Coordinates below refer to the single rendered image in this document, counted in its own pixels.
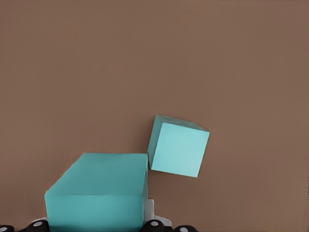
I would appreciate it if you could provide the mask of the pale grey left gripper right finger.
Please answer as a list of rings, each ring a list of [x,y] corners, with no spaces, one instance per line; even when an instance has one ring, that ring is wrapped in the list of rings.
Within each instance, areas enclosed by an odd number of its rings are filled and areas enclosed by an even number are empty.
[[[144,222],[140,232],[172,232],[172,223],[169,219],[155,214],[155,202],[148,199],[144,212]]]

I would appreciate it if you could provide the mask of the blue cube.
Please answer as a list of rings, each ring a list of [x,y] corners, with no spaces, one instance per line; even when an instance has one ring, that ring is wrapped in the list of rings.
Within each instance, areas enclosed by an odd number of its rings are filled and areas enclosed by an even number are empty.
[[[50,232],[138,232],[148,199],[148,156],[85,153],[44,199]]]
[[[150,168],[197,178],[209,135],[194,122],[156,115],[148,145]]]

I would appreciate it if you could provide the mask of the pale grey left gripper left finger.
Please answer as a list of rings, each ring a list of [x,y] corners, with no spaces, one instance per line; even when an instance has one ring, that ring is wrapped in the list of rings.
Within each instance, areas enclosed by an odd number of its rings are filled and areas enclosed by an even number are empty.
[[[39,220],[33,221],[23,232],[49,232],[49,223],[46,218],[41,218]]]

